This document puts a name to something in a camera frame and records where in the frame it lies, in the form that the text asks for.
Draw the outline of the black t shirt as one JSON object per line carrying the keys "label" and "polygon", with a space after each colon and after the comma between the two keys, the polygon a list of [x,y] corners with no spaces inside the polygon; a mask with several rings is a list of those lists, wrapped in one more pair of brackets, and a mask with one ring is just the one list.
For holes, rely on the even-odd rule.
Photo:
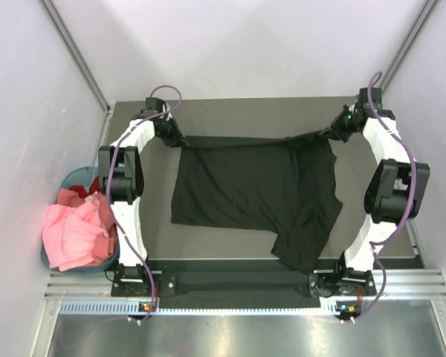
{"label": "black t shirt", "polygon": [[271,231],[272,254],[310,273],[343,204],[327,138],[187,137],[182,147],[171,221],[214,228]]}

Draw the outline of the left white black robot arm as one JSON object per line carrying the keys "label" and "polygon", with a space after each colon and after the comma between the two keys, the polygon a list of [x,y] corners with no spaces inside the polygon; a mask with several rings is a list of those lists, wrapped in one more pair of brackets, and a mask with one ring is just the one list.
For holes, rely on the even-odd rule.
{"label": "left white black robot arm", "polygon": [[119,233],[119,258],[114,264],[113,297],[153,297],[155,287],[147,265],[141,221],[140,200],[144,191],[140,154],[155,138],[165,147],[187,147],[188,141],[172,116],[170,105],[148,97],[124,133],[112,144],[98,150],[100,190],[109,201]]}

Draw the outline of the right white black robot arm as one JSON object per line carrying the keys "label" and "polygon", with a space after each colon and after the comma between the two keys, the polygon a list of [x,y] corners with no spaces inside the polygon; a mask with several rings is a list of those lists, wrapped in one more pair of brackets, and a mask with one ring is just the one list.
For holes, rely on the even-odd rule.
{"label": "right white black robot arm", "polygon": [[356,132],[368,142],[377,168],[363,199],[366,218],[358,235],[334,271],[311,284],[313,293],[324,298],[374,293],[372,269],[378,255],[418,215],[430,177],[429,165],[418,163],[403,144],[394,114],[383,108],[380,88],[362,88],[355,103],[344,106],[321,134],[346,142]]}

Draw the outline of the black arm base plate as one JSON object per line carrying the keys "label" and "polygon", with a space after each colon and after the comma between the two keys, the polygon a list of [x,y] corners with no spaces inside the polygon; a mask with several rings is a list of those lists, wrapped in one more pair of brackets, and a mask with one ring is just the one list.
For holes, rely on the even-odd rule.
{"label": "black arm base plate", "polygon": [[341,280],[328,260],[304,274],[278,260],[150,260],[162,309],[317,308],[321,298],[376,294],[372,275]]}

